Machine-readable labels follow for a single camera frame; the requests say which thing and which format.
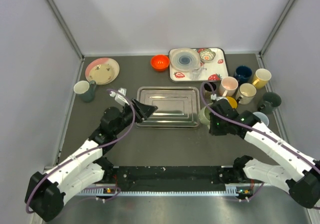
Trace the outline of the cream mug black handle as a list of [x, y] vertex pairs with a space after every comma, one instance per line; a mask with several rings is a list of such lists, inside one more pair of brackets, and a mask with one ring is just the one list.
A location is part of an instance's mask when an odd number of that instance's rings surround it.
[[257, 93], [257, 89], [250, 83], [242, 84], [236, 93], [235, 99], [238, 104], [249, 104]]

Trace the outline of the navy blue ceramic mug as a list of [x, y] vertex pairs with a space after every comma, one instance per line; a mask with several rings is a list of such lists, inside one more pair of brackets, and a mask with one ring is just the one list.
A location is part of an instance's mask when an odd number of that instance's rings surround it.
[[249, 67], [242, 65], [236, 68], [233, 77], [238, 81], [239, 85], [242, 85], [249, 82], [252, 74], [253, 72]]

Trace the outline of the brown ceramic mug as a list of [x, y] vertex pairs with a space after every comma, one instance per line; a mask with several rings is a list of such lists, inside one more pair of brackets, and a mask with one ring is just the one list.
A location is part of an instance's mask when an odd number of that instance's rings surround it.
[[205, 84], [204, 85], [204, 95], [206, 98], [210, 98], [210, 96], [212, 95], [212, 89], [213, 91], [216, 91], [217, 87], [216, 87], [216, 84], [214, 82], [209, 82], [209, 84]]

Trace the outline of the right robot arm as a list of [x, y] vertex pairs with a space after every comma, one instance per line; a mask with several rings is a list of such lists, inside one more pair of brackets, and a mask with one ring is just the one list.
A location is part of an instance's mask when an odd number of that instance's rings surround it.
[[320, 203], [320, 162], [293, 148], [277, 136], [260, 118], [250, 111], [241, 114], [225, 99], [206, 105], [210, 114], [209, 132], [213, 136], [232, 134], [256, 146], [277, 165], [268, 165], [244, 156], [233, 167], [248, 179], [277, 187], [307, 208]]

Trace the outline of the bright yellow mug black handle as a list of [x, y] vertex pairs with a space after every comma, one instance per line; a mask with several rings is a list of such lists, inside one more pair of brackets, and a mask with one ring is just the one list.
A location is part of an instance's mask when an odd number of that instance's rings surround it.
[[227, 97], [225, 97], [225, 99], [227, 99], [227, 101], [229, 102], [230, 106], [233, 109], [236, 109], [238, 107], [238, 103], [234, 98], [227, 96]]

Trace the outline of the pink ceramic mug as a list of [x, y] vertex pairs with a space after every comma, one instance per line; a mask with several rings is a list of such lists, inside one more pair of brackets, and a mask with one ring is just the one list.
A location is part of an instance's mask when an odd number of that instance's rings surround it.
[[218, 93], [221, 97], [231, 97], [235, 94], [238, 86], [239, 83], [234, 77], [225, 77], [220, 82]]

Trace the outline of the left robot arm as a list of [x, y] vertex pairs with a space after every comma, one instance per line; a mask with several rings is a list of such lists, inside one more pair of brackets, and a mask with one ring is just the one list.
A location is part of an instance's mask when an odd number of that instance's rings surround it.
[[147, 120], [157, 109], [136, 99], [122, 110], [107, 108], [99, 126], [73, 154], [47, 172], [31, 176], [24, 200], [27, 213], [36, 213], [45, 222], [55, 219], [71, 198], [103, 179], [109, 168], [103, 156], [120, 140], [117, 135]]

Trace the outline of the light green ceramic mug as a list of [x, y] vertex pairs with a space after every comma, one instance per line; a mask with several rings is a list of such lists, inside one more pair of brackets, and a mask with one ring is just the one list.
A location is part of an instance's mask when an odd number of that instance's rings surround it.
[[211, 118], [210, 118], [210, 111], [207, 107], [204, 107], [200, 110], [198, 114], [198, 118], [201, 124], [207, 126], [210, 129], [211, 125]]

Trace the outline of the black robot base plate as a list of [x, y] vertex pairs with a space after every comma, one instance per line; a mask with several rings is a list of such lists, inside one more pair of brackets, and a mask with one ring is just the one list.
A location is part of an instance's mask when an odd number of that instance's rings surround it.
[[116, 185], [122, 192], [224, 191], [227, 184], [252, 185], [232, 167], [120, 166], [108, 169], [98, 185]]

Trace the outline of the grey mug black handle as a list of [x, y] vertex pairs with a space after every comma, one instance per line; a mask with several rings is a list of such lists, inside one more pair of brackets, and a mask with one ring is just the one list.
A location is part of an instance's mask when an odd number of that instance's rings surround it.
[[258, 102], [257, 110], [266, 115], [271, 114], [278, 108], [282, 103], [281, 97], [274, 92], [266, 92], [262, 99]]

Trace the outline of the pale yellow ceramic mug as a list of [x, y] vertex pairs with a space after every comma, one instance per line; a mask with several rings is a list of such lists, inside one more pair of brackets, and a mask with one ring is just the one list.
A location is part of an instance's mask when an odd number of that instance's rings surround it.
[[272, 74], [270, 71], [260, 68], [256, 70], [251, 83], [256, 89], [261, 89], [270, 81], [271, 78]]

